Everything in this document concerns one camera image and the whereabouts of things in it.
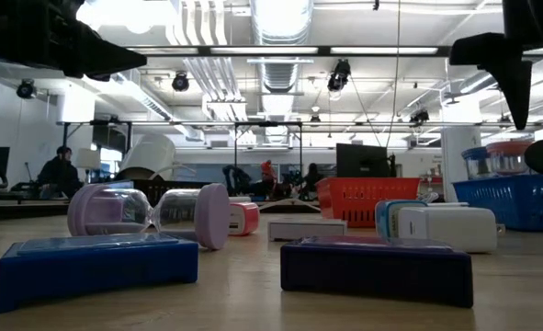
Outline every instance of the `table surface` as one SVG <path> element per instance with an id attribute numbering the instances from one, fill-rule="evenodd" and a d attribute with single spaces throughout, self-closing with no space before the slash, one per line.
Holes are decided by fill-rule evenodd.
<path id="1" fill-rule="evenodd" d="M 40 302 L 0 314 L 0 330 L 543 330 L 543 234 L 508 233 L 473 256 L 475 305 L 283 292 L 279 248 L 260 230 L 200 253 L 195 284 L 171 284 Z M 353 234 L 374 235 L 370 230 Z M 65 217 L 0 222 L 0 256 L 31 238 L 68 235 Z"/>

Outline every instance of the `red basket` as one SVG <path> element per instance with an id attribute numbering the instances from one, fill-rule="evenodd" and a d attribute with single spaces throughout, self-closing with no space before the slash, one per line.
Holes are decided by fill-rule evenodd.
<path id="1" fill-rule="evenodd" d="M 420 178 L 326 178 L 316 184 L 323 218 L 349 227 L 375 227 L 375 205 L 382 200 L 414 200 Z"/>

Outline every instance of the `white box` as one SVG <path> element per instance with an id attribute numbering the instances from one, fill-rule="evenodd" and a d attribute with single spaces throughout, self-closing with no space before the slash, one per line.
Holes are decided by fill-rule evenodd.
<path id="1" fill-rule="evenodd" d="M 398 236 L 436 240 L 467 253 L 489 253 L 498 246 L 495 216 L 482 208 L 402 208 Z"/>
<path id="2" fill-rule="evenodd" d="M 297 240 L 308 236 L 346 235 L 345 221 L 269 221 L 269 241 Z"/>

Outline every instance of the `blue container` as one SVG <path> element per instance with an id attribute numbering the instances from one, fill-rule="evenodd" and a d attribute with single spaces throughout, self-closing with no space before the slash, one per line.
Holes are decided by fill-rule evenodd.
<path id="1" fill-rule="evenodd" d="M 492 210 L 496 222 L 506 228 L 543 232 L 543 175 L 478 179 L 454 186 L 459 201 Z"/>
<path id="2" fill-rule="evenodd" d="M 0 313 L 23 302 L 198 279 L 198 244 L 166 234 L 15 243 L 0 259 Z"/>
<path id="3" fill-rule="evenodd" d="M 492 162 L 485 147 L 468 149 L 461 156 L 465 159 L 469 179 L 493 177 Z"/>
<path id="4" fill-rule="evenodd" d="M 302 238 L 281 247 L 281 288 L 473 305 L 470 256 L 430 240 Z"/>

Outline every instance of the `red clothing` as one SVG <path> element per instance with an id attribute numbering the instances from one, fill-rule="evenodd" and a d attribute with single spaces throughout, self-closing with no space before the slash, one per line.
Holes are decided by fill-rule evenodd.
<path id="1" fill-rule="evenodd" d="M 267 161 L 261 164 L 261 171 L 263 172 L 263 178 L 272 177 L 274 180 L 277 179 L 277 175 L 271 162 Z"/>

